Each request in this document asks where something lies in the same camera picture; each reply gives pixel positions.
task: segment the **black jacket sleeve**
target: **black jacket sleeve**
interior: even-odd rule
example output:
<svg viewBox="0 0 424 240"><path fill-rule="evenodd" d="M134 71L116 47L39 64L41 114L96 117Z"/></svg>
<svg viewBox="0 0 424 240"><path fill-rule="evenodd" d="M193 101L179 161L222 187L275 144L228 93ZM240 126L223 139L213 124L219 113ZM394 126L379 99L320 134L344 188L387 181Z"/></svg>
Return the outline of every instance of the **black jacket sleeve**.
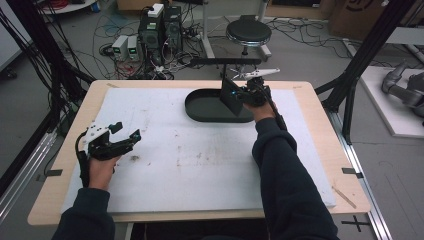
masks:
<svg viewBox="0 0 424 240"><path fill-rule="evenodd" d="M275 119L256 124L253 157L271 239L338 239L337 227L296 154L296 141Z"/></svg>
<svg viewBox="0 0 424 240"><path fill-rule="evenodd" d="M81 188L73 207L62 214L52 239L113 240L115 224L107 213L109 197L104 190Z"/></svg>

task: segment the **gray floor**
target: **gray floor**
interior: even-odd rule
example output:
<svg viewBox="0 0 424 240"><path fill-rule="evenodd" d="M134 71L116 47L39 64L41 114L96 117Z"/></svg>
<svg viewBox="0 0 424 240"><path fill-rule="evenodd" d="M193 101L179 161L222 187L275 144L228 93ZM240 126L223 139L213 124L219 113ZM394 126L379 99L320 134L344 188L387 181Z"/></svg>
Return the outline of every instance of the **gray floor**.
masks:
<svg viewBox="0 0 424 240"><path fill-rule="evenodd" d="M107 71L113 71L112 62L98 54L98 48L102 44L113 42L113 38L100 37L105 36L105 33L112 33L112 30L105 25L129 24L128 28L122 29L122 34L131 33L132 29L138 27L135 23L137 18L137 15L123 15L117 12L113 3L109 3L98 14L81 10L60 16L64 32L72 48L77 51L77 55L87 69L98 79L108 77L106 70L101 64L97 67L93 58L87 54L94 54L105 64ZM222 36L225 24L219 24L225 22L223 18L211 20L211 26L218 26L211 35ZM319 24L323 26L322 29L310 26L308 33L320 36L321 40L331 37L327 34L326 23ZM283 30L287 32L290 29L285 27ZM307 36L305 30L303 29L305 41L317 40ZM297 40L300 39L298 30L287 34ZM240 56L241 47L233 45L228 40L211 38L211 44L217 57ZM347 58L347 50L341 43L328 42L328 46L333 46L343 58L337 56L332 48L308 46L274 30L268 44L273 56L259 67L281 69L280 73L269 75L266 80L308 81L314 87L318 87L338 77L350 62ZM395 65L402 59L408 59L411 65L418 64L414 58L399 50L398 47L385 46L376 57L379 62L373 62L373 64ZM255 56L256 52L251 50L249 54ZM1 174L19 153L48 111L47 90L36 77L27 59L23 56L19 57L12 67L17 71L18 78L14 80L2 78L0 81L0 101L2 102L0 129L3 134L0 139ZM204 67L201 70L184 69L175 73L175 78L219 79L219 71L215 66ZM320 98L325 99L326 95L322 94ZM422 205L424 140L392 137L361 84L358 84L356 96L352 125L353 146L390 233L393 239L424 239L422 228L424 225ZM59 138L37 174L42 173L47 160L59 148L61 141L62 139ZM26 221L42 187L42 182L36 181L35 177L0 226L0 239L26 239L28 236L32 239L48 239L54 232L54 226L32 227ZM365 215L356 217L360 222L369 222ZM375 238L372 229L367 225L358 228L356 225L346 224L346 222L354 221L352 215L335 215L334 220L339 227L341 239ZM117 227L116 239L123 239L126 225L117 224Z"/></svg>

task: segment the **round stool seat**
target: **round stool seat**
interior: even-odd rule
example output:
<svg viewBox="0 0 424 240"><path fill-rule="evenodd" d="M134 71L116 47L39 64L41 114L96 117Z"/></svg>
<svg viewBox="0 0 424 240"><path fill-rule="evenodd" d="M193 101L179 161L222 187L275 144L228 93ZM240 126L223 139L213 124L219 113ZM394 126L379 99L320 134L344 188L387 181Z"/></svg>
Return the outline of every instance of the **round stool seat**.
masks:
<svg viewBox="0 0 424 240"><path fill-rule="evenodd" d="M240 45L259 47L271 38L271 29L253 19L239 19L227 26L227 37Z"/></svg>

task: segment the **cardboard box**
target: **cardboard box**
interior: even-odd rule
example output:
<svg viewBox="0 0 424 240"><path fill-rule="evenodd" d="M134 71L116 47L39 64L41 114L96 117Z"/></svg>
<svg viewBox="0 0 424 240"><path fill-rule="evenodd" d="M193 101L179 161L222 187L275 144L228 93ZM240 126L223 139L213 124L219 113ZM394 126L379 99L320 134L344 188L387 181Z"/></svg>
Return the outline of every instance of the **cardboard box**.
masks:
<svg viewBox="0 0 424 240"><path fill-rule="evenodd" d="M116 0L119 10L141 10L155 3L162 3L162 0Z"/></svg>
<svg viewBox="0 0 424 240"><path fill-rule="evenodd" d="M381 1L337 0L328 30L334 36L364 40L383 10Z"/></svg>

